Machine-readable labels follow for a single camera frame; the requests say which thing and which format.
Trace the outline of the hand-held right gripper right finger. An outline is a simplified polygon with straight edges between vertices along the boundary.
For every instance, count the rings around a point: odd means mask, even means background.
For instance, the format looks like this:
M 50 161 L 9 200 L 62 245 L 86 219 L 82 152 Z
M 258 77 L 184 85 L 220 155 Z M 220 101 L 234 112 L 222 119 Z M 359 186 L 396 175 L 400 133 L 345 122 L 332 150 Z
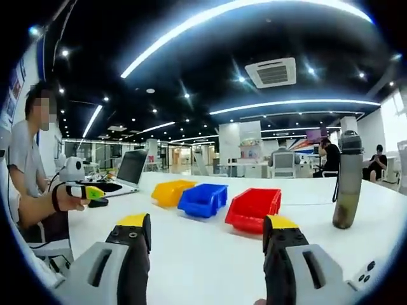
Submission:
M 263 253 L 267 304 L 352 304 L 357 298 L 340 265 L 290 220 L 264 218 Z

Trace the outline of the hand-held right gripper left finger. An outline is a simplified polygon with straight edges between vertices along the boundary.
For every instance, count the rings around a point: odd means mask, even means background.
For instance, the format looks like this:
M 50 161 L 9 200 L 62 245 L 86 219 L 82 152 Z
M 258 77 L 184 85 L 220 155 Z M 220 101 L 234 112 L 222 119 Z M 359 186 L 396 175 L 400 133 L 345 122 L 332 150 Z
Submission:
M 146 304 L 150 214 L 122 219 L 105 242 L 94 243 L 71 264 L 59 284 L 62 304 Z

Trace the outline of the person's left hand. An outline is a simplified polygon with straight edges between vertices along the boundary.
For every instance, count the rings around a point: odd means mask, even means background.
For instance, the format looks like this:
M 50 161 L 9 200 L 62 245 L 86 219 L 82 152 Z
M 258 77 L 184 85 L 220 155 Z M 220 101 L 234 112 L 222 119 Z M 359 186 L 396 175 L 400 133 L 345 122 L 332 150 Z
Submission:
M 83 211 L 90 202 L 89 200 L 69 196 L 65 184 L 56 188 L 56 197 L 59 209 L 64 212 L 70 210 Z

